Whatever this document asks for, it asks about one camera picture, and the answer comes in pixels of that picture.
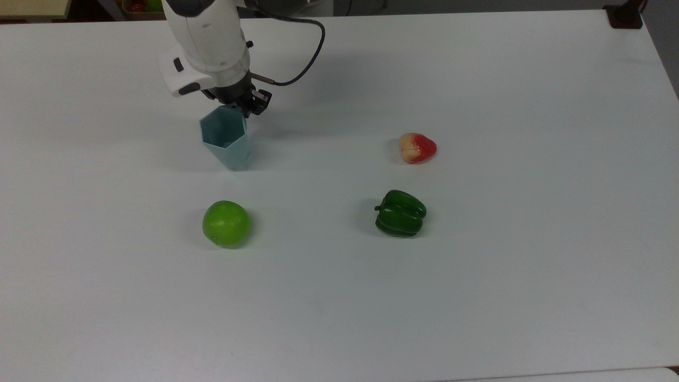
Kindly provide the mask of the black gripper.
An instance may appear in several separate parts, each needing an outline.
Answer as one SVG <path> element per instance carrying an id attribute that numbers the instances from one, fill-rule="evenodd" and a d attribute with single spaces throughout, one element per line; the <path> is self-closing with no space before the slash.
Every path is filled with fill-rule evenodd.
<path id="1" fill-rule="evenodd" d="M 248 118 L 248 113 L 261 115 L 268 108 L 272 98 L 271 92 L 254 87 L 249 73 L 233 85 L 202 89 L 202 93 L 208 99 L 224 105 L 232 104 L 232 109 L 240 112 L 245 119 Z"/>

